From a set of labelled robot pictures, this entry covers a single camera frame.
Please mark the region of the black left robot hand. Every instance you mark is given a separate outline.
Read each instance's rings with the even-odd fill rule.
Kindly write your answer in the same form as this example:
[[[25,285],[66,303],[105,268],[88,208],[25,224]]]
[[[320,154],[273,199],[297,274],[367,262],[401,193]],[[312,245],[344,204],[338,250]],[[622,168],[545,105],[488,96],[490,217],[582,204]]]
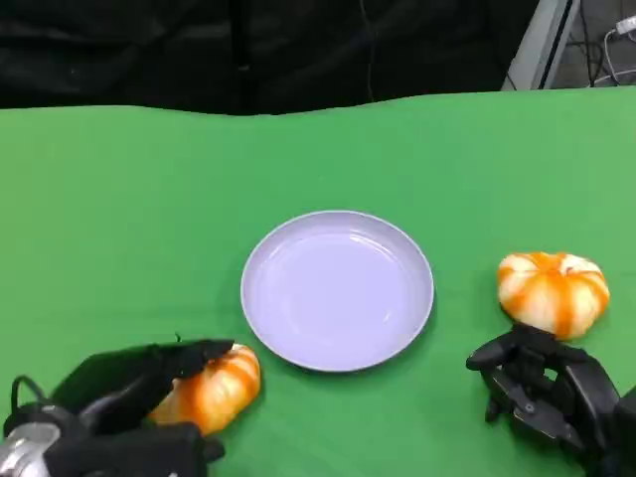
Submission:
[[[64,432],[45,454],[54,476],[205,476],[223,445],[192,423],[147,426],[147,415],[177,379],[199,374],[231,340],[151,344],[99,353],[53,391],[79,430]]]

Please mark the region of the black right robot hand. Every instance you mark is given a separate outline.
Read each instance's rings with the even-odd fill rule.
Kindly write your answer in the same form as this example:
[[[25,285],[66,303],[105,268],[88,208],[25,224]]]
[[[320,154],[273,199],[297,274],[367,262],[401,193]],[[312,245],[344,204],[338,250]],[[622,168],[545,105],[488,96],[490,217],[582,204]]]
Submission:
[[[600,363],[538,328],[515,324],[466,360],[489,392],[485,420],[507,413],[538,439],[592,469],[617,454],[613,411],[620,396]]]

